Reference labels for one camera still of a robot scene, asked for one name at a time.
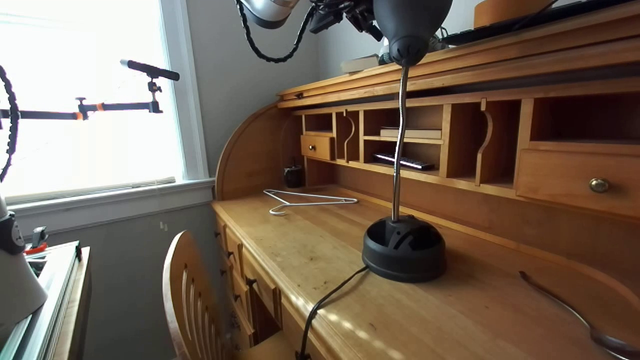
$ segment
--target wooden chair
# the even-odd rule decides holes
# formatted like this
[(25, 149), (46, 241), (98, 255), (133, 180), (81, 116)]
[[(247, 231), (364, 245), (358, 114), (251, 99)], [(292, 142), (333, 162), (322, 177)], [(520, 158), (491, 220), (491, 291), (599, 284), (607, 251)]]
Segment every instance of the wooden chair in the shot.
[(216, 298), (188, 231), (176, 235), (164, 259), (164, 312), (180, 360), (286, 360), (294, 350), (282, 331), (242, 352), (230, 351), (221, 333)]

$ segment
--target microphone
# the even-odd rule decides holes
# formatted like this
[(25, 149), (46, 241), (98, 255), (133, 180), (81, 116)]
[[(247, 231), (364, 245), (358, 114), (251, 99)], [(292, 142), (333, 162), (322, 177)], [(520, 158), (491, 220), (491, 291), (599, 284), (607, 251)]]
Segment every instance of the microphone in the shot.
[(120, 60), (120, 63), (123, 66), (126, 66), (132, 70), (137, 70), (140, 72), (144, 72), (150, 78), (165, 78), (173, 81), (178, 81), (180, 79), (180, 74), (175, 71), (160, 69), (159, 67), (139, 63), (133, 60)]

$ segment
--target desk lamp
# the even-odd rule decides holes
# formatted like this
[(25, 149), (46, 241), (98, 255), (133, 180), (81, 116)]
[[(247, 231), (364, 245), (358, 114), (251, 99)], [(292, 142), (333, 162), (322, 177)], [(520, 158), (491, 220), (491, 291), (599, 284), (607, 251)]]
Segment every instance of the desk lamp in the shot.
[[(411, 3), (411, 6), (398, 6)], [(400, 79), (400, 126), (394, 163), (391, 217), (369, 226), (364, 235), (362, 261), (386, 279), (399, 282), (425, 282), (444, 274), (447, 268), (445, 242), (431, 224), (400, 215), (400, 157), (406, 129), (406, 89), (409, 67), (427, 53), (429, 39), (442, 25), (452, 0), (411, 1), (374, 0), (378, 26), (389, 40), (391, 58), (402, 66)]]

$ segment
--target brass knob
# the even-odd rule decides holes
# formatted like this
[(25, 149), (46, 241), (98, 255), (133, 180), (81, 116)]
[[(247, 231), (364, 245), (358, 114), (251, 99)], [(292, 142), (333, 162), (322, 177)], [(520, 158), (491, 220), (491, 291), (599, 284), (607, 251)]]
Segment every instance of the brass knob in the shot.
[(606, 179), (594, 177), (589, 181), (589, 188), (595, 193), (605, 193), (609, 191), (609, 182)]

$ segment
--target book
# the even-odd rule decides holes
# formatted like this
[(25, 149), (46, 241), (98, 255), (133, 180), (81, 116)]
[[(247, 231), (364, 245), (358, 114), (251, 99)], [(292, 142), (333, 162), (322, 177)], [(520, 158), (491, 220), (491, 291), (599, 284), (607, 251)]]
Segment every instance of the book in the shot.
[[(382, 127), (380, 136), (391, 136), (397, 138), (399, 129), (397, 127)], [(405, 138), (414, 139), (441, 139), (442, 129), (406, 129), (404, 131)]]
[(364, 56), (363, 58), (346, 60), (340, 64), (340, 68), (345, 74), (371, 69), (376, 66), (378, 66), (378, 55), (376, 54)]

